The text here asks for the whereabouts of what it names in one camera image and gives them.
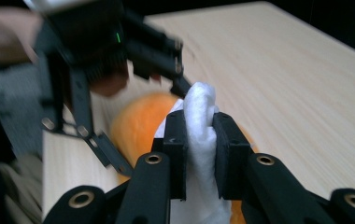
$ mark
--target white cloth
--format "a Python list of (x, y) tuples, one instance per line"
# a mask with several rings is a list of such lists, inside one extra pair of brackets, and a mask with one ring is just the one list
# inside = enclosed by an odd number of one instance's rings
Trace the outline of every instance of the white cloth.
[[(190, 88), (184, 101), (178, 100), (171, 112), (183, 109), (189, 142), (187, 164), (187, 201), (171, 202), (171, 223), (223, 224), (230, 222), (231, 202), (218, 197), (215, 157), (216, 133), (212, 127), (215, 89), (197, 82)], [(165, 120), (155, 137), (163, 137)]]

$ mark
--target gray carpet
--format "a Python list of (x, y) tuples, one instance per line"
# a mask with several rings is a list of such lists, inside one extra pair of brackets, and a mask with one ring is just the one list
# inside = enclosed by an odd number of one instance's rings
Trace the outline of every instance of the gray carpet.
[(40, 89), (30, 64), (0, 72), (0, 120), (14, 153), (42, 155)]

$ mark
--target green led light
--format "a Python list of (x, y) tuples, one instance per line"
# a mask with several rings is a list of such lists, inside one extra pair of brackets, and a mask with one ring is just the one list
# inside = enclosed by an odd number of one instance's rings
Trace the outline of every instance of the green led light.
[(121, 43), (120, 34), (119, 34), (119, 33), (116, 33), (116, 36), (117, 36), (117, 41), (118, 41), (119, 43)]

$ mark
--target orange pumpkin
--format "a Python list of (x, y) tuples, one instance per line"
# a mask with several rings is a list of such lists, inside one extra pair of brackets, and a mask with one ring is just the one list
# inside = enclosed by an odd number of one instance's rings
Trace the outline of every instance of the orange pumpkin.
[[(177, 99), (166, 92), (151, 93), (127, 105), (114, 119), (110, 140), (131, 165), (135, 166), (141, 155), (151, 151), (154, 134)], [(249, 135), (242, 128), (241, 131), (252, 143)], [(126, 180), (125, 176), (120, 176), (121, 183)], [(240, 201), (233, 201), (230, 223), (246, 223)]]

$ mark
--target wooden table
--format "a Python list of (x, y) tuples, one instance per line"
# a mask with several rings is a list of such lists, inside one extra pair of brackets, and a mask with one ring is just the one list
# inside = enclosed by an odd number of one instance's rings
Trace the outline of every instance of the wooden table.
[[(220, 111), (233, 116), (261, 152), (280, 158), (309, 190), (329, 198), (355, 188), (355, 50), (267, 3), (149, 17), (184, 41), (185, 74), (216, 88)], [(128, 102), (167, 91), (131, 77), (112, 99), (92, 98), (96, 130)], [(116, 186), (84, 142), (44, 133), (44, 214), (67, 190)]]

